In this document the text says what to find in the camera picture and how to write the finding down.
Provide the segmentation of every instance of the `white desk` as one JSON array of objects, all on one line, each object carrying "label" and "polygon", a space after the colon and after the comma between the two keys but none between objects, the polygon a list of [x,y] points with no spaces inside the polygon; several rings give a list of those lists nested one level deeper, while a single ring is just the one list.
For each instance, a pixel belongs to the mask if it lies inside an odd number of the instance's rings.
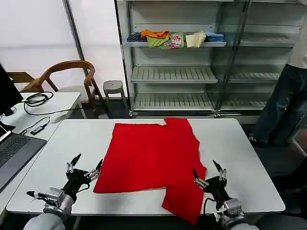
[{"label": "white desk", "polygon": [[[234,119],[190,119],[200,141],[201,161],[208,177],[216,176],[212,162],[227,169],[226,190],[237,197],[246,213],[280,212],[283,201],[271,182],[239,123]],[[66,183],[65,164],[82,153],[76,167],[93,169],[103,158],[112,138],[115,123],[159,123],[161,119],[132,120],[64,120],[47,143],[7,206],[15,213],[40,213],[44,202],[26,195],[26,191],[46,192],[51,186],[62,188]],[[89,190],[78,194],[73,215],[165,215],[161,208],[165,190],[121,194],[94,194],[95,182]],[[208,202],[207,211],[215,204]]]},{"label": "white desk", "polygon": [[[27,98],[28,96],[32,95],[33,93],[22,93],[23,98]],[[29,108],[28,111],[32,113],[48,113],[63,109],[72,109],[75,108],[76,105],[79,103],[80,93],[79,92],[58,92],[54,94],[54,97],[51,98],[47,103],[45,103],[42,106],[35,107],[35,108]],[[2,122],[7,125],[16,126],[16,128],[13,130],[14,133],[20,133],[25,128],[33,125],[35,122],[40,120],[42,117],[45,116],[31,116],[25,113],[23,108],[23,103],[17,104],[16,112],[8,117],[3,116]],[[40,124],[44,124],[48,120],[45,119]],[[58,128],[60,125],[59,123],[53,124],[49,123],[46,128],[35,135],[36,138],[41,138],[45,140],[49,140],[54,133],[54,131]],[[5,207],[7,203],[9,202],[10,198],[12,197],[13,193],[16,191],[17,187],[19,186],[20,182],[26,175],[26,173],[29,171],[30,167],[33,165],[34,161],[37,159],[38,155],[37,153],[23,168],[22,170],[14,177],[12,181],[0,192],[0,223],[3,220],[5,216]]]}]

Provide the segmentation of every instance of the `red cloth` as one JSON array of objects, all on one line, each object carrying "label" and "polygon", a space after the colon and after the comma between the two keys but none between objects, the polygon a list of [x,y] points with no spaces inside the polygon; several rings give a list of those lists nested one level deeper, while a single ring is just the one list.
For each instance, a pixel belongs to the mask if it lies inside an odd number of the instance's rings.
[{"label": "red cloth", "polygon": [[166,187],[162,207],[195,224],[203,190],[193,168],[205,178],[199,142],[186,119],[166,118],[166,125],[115,124],[95,193],[135,192]]}]

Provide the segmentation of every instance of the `white shirt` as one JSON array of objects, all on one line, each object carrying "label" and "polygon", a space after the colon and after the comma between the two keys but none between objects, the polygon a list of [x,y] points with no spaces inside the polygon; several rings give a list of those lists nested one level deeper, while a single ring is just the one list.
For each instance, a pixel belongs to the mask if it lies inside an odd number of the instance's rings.
[{"label": "white shirt", "polygon": [[307,15],[299,35],[299,41],[291,51],[288,64],[301,69],[307,69]]}]

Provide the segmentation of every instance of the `metal shelf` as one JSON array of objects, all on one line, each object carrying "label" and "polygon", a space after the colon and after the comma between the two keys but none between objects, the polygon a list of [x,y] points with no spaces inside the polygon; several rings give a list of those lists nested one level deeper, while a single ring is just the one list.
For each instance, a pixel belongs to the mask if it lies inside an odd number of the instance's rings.
[{"label": "metal shelf", "polygon": [[229,76],[229,83],[275,83],[282,72],[282,66],[239,66]]},{"label": "metal shelf", "polygon": [[264,3],[290,3],[297,4],[297,0],[253,0],[253,2],[264,2]]},{"label": "metal shelf", "polygon": [[210,67],[203,66],[139,66],[134,67],[133,83],[203,83],[215,84],[218,80]]},{"label": "metal shelf", "polygon": [[[270,92],[230,92],[222,100],[222,110],[262,110]],[[218,93],[210,93],[211,99],[216,99]]]},{"label": "metal shelf", "polygon": [[244,33],[240,46],[249,47],[293,47],[298,34]]},{"label": "metal shelf", "polygon": [[[201,47],[224,47],[226,42],[203,42]],[[148,47],[147,42],[125,42],[124,46],[130,47]]]},{"label": "metal shelf", "polygon": [[217,1],[217,2],[233,2],[234,0],[126,0],[126,1]]},{"label": "metal shelf", "polygon": [[206,110],[212,107],[205,93],[138,93],[134,99],[133,110]]}]

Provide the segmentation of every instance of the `laptop keyboard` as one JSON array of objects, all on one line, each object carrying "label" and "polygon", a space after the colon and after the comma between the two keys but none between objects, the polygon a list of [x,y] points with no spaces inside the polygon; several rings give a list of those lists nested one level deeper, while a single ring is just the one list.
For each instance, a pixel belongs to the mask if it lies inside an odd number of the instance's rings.
[{"label": "laptop keyboard", "polygon": [[14,138],[9,144],[0,150],[0,167],[5,164],[15,153],[17,153],[30,139]]}]

